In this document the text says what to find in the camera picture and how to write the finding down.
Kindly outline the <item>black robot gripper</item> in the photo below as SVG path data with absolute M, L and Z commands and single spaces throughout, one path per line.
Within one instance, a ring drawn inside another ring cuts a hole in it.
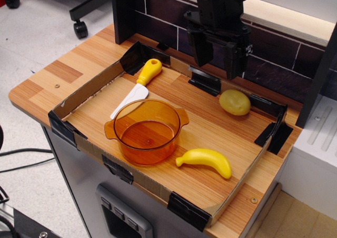
M 213 59 L 213 43 L 226 45 L 224 66 L 227 79 L 246 71 L 252 53 L 249 28 L 241 21 L 245 0 L 197 0 L 196 12 L 184 14 L 194 60 L 203 66 Z

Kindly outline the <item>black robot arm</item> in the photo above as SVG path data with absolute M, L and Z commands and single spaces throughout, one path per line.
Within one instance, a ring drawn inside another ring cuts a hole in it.
M 198 10 L 187 11 L 187 36 L 198 66 L 214 58 L 215 44 L 224 48 L 224 67 L 232 80 L 247 68 L 252 53 L 251 29 L 242 22 L 245 0 L 197 0 Z

